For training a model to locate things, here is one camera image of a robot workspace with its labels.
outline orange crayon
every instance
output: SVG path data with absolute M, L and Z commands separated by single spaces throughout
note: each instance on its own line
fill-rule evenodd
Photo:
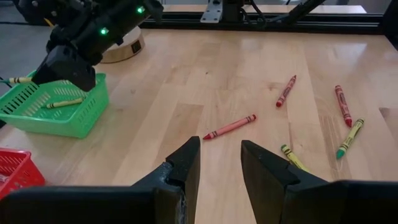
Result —
M 280 95 L 278 101 L 276 102 L 276 107 L 281 107 L 284 104 L 284 102 L 286 100 L 286 97 L 289 94 L 289 92 L 291 91 L 291 89 L 293 88 L 295 82 L 296 82 L 296 76 L 293 76 L 290 79 L 290 81 L 287 84 L 287 86 L 284 89 L 284 91 L 282 92 L 282 94 Z
M 335 87 L 335 92 L 338 100 L 338 104 L 340 105 L 341 114 L 343 114 L 344 122 L 347 124 L 348 127 L 352 127 L 353 119 L 349 113 L 347 101 L 344 97 L 343 89 L 341 86 L 337 85 Z
M 250 122 L 252 122 L 252 121 L 254 121 L 256 119 L 257 119 L 257 116 L 254 115 L 254 114 L 251 115 L 251 116 L 247 116 L 247 117 L 245 117 L 243 119 L 240 119 L 239 121 L 233 122 L 232 124 L 229 124 L 229 125 L 227 125 L 227 126 L 225 126 L 223 128 L 220 128 L 217 131 L 212 131 L 212 132 L 208 133 L 203 139 L 204 140 L 213 139 L 213 138 L 218 137 L 218 136 L 220 136 L 222 134 L 225 134 L 225 133 L 227 133 L 229 131 L 232 131 L 232 130 L 240 127 L 240 126 L 248 124 L 248 123 L 250 123 Z

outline crayon tip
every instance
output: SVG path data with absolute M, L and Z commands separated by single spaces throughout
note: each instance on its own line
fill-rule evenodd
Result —
M 336 153 L 336 159 L 340 159 L 340 158 L 342 158 L 343 157 L 343 155 L 344 155 L 344 151 L 343 150 L 337 150 L 337 153 Z
M 348 127 L 352 128 L 353 127 L 353 120 L 352 119 L 347 119 L 346 124 Z
M 203 137 L 203 140 L 211 139 L 210 134 L 207 134 L 205 137 Z

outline wooden tabletop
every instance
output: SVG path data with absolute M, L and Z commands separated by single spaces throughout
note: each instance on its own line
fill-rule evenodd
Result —
M 398 108 L 398 53 L 384 36 L 144 30 L 134 58 L 99 65 L 110 104 L 86 139 L 6 126 L 0 145 L 30 150 L 49 185 L 131 185 L 189 137 L 249 114 L 257 121 L 201 144 L 197 223 L 255 223 L 241 140 L 284 157 L 288 144 L 325 180 L 398 180 L 398 148 L 380 108 Z M 297 81 L 275 107 L 288 80 Z M 334 88 L 365 124 L 348 153 Z
M 164 5 L 165 12 L 204 12 L 207 5 Z M 266 12 L 289 12 L 294 5 L 258 5 L 258 8 Z M 249 5 L 243 7 L 246 12 L 255 12 Z M 366 13 L 362 6 L 318 6 L 311 13 Z

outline metal frame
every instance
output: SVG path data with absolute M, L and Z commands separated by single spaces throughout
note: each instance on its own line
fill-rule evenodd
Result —
M 248 20 L 243 19 L 239 0 L 224 0 L 222 20 L 216 24 L 200 22 L 201 12 L 165 12 L 162 23 L 157 24 L 153 18 L 144 21 L 140 27 L 145 29 L 200 29 L 200 30 L 241 30 L 260 32 L 307 32 L 326 34 L 367 34 L 385 35 L 398 50 L 398 0 L 392 0 L 384 14 L 308 14 L 322 0 L 309 0 L 310 5 L 303 9 L 299 4 L 289 13 L 264 13 L 268 22 L 260 27 L 262 21 L 257 13 L 247 13 Z

